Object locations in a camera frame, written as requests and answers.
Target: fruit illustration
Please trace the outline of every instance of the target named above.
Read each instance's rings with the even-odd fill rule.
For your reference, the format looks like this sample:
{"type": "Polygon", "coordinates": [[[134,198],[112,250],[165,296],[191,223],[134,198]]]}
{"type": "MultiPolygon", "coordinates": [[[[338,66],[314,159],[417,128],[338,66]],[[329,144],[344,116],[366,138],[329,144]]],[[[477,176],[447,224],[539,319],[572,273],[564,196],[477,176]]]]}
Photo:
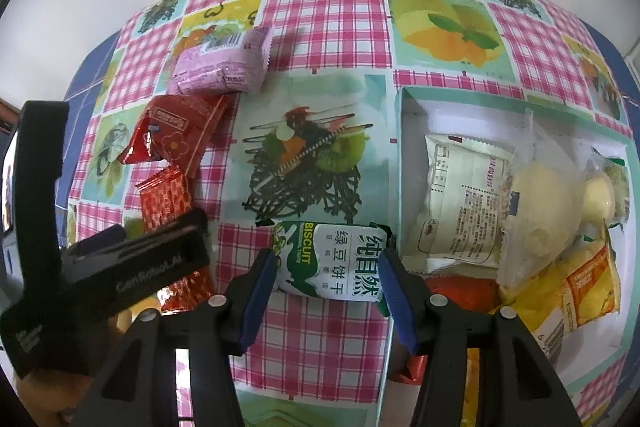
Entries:
{"type": "Polygon", "coordinates": [[[596,68],[596,66],[591,64],[590,61],[588,61],[584,57],[580,58],[580,67],[582,68],[582,73],[584,73],[587,78],[598,76],[598,69],[596,68]]]}
{"type": "Polygon", "coordinates": [[[345,133],[338,136],[334,143],[318,155],[316,166],[328,172],[347,172],[362,159],[367,135],[364,131],[345,133]]]}
{"type": "Polygon", "coordinates": [[[123,227],[127,239],[137,239],[145,234],[145,222],[141,217],[125,217],[123,227]]]}
{"type": "Polygon", "coordinates": [[[478,68],[499,57],[504,45],[488,15],[460,0],[390,0],[403,41],[445,62],[478,68]]]}
{"type": "Polygon", "coordinates": [[[130,131],[125,123],[117,123],[105,135],[94,150],[90,170],[95,171],[98,187],[104,181],[104,193],[107,198],[113,196],[116,185],[122,179],[122,164],[118,162],[120,154],[129,142],[130,131]]]}
{"type": "Polygon", "coordinates": [[[353,223],[362,204],[358,163],[368,139],[366,129],[373,124],[349,125],[356,115],[342,111],[347,107],[295,107],[282,120],[250,127],[260,134],[242,139],[252,144],[245,152],[254,166],[251,194],[242,206],[257,219],[272,219],[300,217],[309,206],[320,204],[327,214],[344,214],[344,220],[353,223]]]}
{"type": "Polygon", "coordinates": [[[207,29],[204,28],[196,28],[191,30],[191,32],[186,35],[185,37],[181,38],[180,41],[178,42],[178,45],[176,46],[176,48],[178,48],[180,46],[180,44],[182,45],[182,50],[180,52],[182,52],[183,50],[188,50],[189,48],[193,48],[194,46],[198,46],[200,44],[202,44],[202,41],[204,39],[204,37],[209,33],[212,32],[216,29],[215,26],[210,26],[207,29]]]}

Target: red candy wrapper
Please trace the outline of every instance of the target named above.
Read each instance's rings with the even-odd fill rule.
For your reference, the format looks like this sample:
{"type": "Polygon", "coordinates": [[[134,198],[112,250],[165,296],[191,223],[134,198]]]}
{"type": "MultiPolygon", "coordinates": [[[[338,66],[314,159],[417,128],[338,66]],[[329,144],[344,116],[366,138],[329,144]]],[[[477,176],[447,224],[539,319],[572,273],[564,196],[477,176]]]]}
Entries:
{"type": "Polygon", "coordinates": [[[225,95],[156,96],[146,104],[118,161],[126,165],[164,158],[193,179],[228,103],[225,95]]]}
{"type": "MultiPolygon", "coordinates": [[[[155,230],[191,208],[189,182],[176,165],[136,185],[140,191],[145,230],[155,230]]],[[[193,310],[214,295],[207,267],[198,269],[158,292],[163,314],[193,310]]]]}

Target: table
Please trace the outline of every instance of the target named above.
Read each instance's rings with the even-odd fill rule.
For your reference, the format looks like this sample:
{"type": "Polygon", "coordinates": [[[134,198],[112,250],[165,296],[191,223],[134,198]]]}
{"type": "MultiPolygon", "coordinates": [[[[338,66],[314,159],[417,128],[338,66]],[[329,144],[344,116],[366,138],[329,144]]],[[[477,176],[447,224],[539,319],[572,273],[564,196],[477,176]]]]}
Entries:
{"type": "MultiPolygon", "coordinates": [[[[638,121],[616,87],[640,98],[620,54],[549,0],[161,0],[96,48],[70,86],[71,124],[56,194],[62,241],[140,216],[135,185],[164,164],[97,176],[93,158],[107,132],[117,124],[132,130],[146,102],[166,90],[183,49],[251,26],[274,29],[270,74],[260,96],[235,96],[201,162],[194,195],[210,219],[220,291],[268,244],[268,231],[256,229],[255,218],[273,217],[242,206],[250,196],[269,197],[248,188],[254,167],[242,140],[255,135],[250,127],[281,120],[288,110],[308,106],[315,118],[348,114],[349,126],[368,126],[345,142],[355,152],[336,150],[324,159],[323,172],[333,173],[332,196],[342,190],[351,203],[335,216],[325,203],[312,204],[302,217],[386,222],[396,230],[397,101],[407,87],[440,88],[454,100],[477,93],[550,107],[621,140],[630,140],[638,121]]],[[[619,381],[616,396],[630,389],[640,354],[633,339],[614,363],[570,393],[583,420],[615,402],[619,381]]],[[[265,411],[305,425],[375,425],[389,347],[389,323],[374,306],[274,293],[255,345],[233,360],[232,371],[255,425],[265,411]]]]}

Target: tablecloth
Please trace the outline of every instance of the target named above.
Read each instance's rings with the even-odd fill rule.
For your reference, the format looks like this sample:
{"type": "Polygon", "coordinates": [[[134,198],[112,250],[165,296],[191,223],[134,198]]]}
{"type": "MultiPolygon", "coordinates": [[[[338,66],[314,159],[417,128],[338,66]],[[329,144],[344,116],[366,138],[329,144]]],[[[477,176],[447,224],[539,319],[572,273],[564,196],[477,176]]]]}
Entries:
{"type": "MultiPolygon", "coordinates": [[[[166,90],[181,50],[207,35],[251,26],[274,29],[264,96],[288,98],[273,111],[282,111],[286,104],[301,107],[305,96],[311,109],[314,103],[336,109],[339,97],[351,96],[348,102],[353,102],[353,93],[361,94],[354,112],[362,116],[356,115],[356,123],[373,124],[356,162],[364,191],[356,205],[356,223],[372,206],[386,205],[382,215],[398,226],[393,222],[397,198],[380,198],[396,187],[399,131],[393,101],[404,86],[477,91],[564,108],[632,136],[613,80],[620,81],[623,73],[612,73],[610,50],[601,50],[592,28],[550,0],[161,0],[132,15],[117,36],[102,44],[103,58],[86,86],[72,84],[69,100],[76,100],[78,108],[72,111],[56,197],[64,239],[83,239],[140,215],[135,185],[164,164],[126,166],[117,179],[115,174],[100,179],[94,163],[107,132],[118,123],[132,130],[145,103],[166,90]],[[455,26],[447,26],[444,18],[455,26]],[[438,47],[452,35],[457,40],[448,48],[438,47]],[[331,80],[336,77],[339,82],[331,80]],[[280,87],[285,83],[289,87],[280,87]],[[290,86],[302,84],[303,96],[292,95],[290,86]],[[322,97],[333,98],[322,102],[322,97]],[[75,167],[72,180],[69,165],[75,167]],[[369,180],[370,185],[384,180],[384,186],[376,191],[367,185],[369,180]]],[[[213,273],[220,291],[269,241],[267,230],[252,225],[256,216],[242,209],[246,183],[239,179],[244,174],[236,172],[244,171],[230,168],[244,165],[242,139],[248,133],[251,104],[247,95],[234,96],[196,179],[195,203],[215,223],[213,273]]],[[[331,216],[321,206],[305,216],[345,220],[344,214],[331,216]]],[[[232,362],[234,379],[292,398],[375,405],[389,330],[388,320],[369,304],[274,293],[256,343],[244,358],[232,362]]],[[[592,401],[585,398],[580,404],[592,401]]]]}

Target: green bean biscuit package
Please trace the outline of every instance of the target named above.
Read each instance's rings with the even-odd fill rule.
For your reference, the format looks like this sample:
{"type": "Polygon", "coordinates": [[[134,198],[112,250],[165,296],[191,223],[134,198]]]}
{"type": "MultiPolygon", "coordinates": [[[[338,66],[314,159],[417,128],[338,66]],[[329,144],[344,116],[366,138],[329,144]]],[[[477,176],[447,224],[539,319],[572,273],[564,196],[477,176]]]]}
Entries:
{"type": "Polygon", "coordinates": [[[382,228],[281,221],[273,228],[276,286],[296,295],[379,301],[378,257],[386,243],[382,228]]]}
{"type": "Polygon", "coordinates": [[[430,271],[428,260],[434,258],[497,267],[500,181],[511,153],[460,136],[431,134],[425,139],[427,194],[402,263],[420,273],[430,271]]]}

